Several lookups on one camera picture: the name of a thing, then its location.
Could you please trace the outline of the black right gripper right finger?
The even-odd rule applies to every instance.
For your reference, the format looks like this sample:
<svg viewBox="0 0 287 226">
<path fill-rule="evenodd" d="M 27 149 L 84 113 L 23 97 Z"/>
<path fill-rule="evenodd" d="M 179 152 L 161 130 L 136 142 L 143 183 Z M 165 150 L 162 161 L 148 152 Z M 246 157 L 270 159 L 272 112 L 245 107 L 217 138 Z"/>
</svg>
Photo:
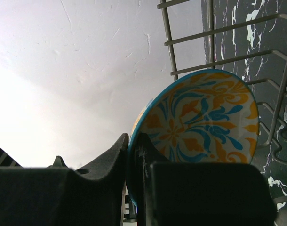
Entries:
<svg viewBox="0 0 287 226">
<path fill-rule="evenodd" d="M 135 145 L 140 226 L 272 226 L 277 207 L 259 170 L 238 163 L 173 163 L 146 134 Z"/>
</svg>

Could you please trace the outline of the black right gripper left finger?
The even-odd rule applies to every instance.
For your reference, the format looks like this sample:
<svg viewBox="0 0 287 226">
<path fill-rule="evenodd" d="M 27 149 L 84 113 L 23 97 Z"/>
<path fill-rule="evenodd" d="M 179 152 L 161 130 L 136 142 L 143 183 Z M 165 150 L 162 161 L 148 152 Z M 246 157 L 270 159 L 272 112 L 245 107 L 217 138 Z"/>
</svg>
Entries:
<svg viewBox="0 0 287 226">
<path fill-rule="evenodd" d="M 128 134 L 74 170 L 23 168 L 0 149 L 0 226 L 120 226 Z"/>
</svg>

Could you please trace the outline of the blue and yellow patterned bowl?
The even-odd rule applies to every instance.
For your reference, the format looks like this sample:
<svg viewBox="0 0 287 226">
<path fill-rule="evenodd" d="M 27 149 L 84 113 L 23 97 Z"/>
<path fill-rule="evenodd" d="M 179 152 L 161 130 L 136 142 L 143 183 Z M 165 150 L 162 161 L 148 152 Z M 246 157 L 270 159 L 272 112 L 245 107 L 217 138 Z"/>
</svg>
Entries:
<svg viewBox="0 0 287 226">
<path fill-rule="evenodd" d="M 132 171 L 140 133 L 172 162 L 250 163 L 259 137 L 259 111 L 235 74 L 205 69 L 174 81 L 144 107 L 129 139 L 126 183 L 137 203 Z"/>
</svg>

